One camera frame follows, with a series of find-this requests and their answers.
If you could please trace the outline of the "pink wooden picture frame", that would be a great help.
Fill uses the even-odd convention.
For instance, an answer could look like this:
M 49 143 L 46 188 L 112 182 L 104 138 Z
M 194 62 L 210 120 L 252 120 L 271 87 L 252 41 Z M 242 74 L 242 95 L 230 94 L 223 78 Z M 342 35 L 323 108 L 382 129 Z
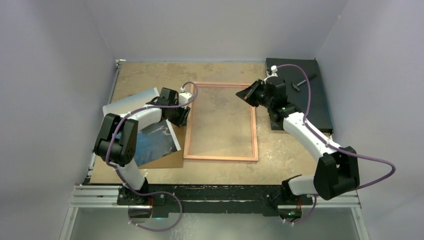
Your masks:
M 256 109 L 236 93 L 247 83 L 197 82 L 187 119 L 183 158 L 186 161 L 257 163 Z

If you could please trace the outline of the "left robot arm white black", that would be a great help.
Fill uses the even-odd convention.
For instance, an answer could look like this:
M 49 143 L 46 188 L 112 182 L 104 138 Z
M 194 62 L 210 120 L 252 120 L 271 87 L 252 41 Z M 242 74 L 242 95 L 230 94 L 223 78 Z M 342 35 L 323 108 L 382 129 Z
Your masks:
M 175 127 L 184 127 L 191 92 L 151 88 L 103 106 L 94 153 L 123 181 L 123 198 L 138 205 L 151 196 L 139 168 L 181 151 Z

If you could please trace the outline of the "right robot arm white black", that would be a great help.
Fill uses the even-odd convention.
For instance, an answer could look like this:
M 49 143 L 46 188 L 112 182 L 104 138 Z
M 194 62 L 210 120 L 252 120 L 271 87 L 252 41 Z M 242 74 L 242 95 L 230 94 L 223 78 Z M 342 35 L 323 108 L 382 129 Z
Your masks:
M 270 121 L 295 137 L 316 160 L 313 175 L 297 175 L 282 181 L 280 196 L 284 202 L 292 204 L 301 195 L 331 200 L 360 185 L 356 151 L 340 146 L 311 124 L 288 100 L 283 79 L 258 79 L 235 95 L 252 107 L 266 108 Z

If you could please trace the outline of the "seascape photo print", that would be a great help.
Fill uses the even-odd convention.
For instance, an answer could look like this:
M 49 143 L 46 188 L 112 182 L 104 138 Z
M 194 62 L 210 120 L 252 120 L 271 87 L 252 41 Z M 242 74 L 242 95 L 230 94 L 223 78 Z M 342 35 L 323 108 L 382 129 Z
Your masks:
M 143 107 L 154 97 L 158 97 L 156 87 L 128 96 L 102 107 L 104 115 L 112 113 L 125 115 Z M 181 168 L 184 160 L 180 143 L 182 129 L 174 130 L 168 120 L 147 124 L 145 118 L 138 121 L 138 132 L 134 160 L 139 169 Z

